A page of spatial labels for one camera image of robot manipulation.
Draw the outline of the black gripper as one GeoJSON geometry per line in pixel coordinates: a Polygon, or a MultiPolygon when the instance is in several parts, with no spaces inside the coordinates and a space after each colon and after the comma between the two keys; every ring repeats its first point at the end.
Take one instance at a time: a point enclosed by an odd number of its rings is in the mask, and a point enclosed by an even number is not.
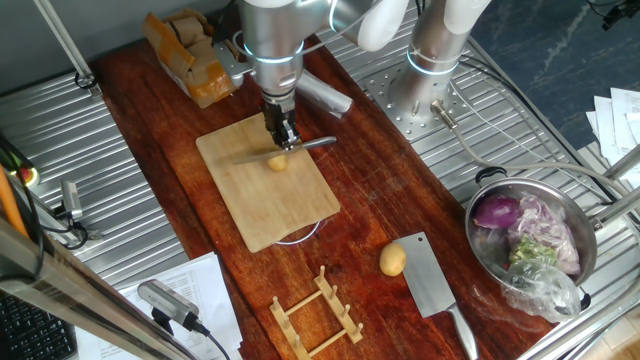
{"type": "Polygon", "coordinates": [[[264,97],[262,111],[266,129],[274,144],[283,150],[291,150],[299,141],[295,127],[295,101],[293,97],[264,97]]]}

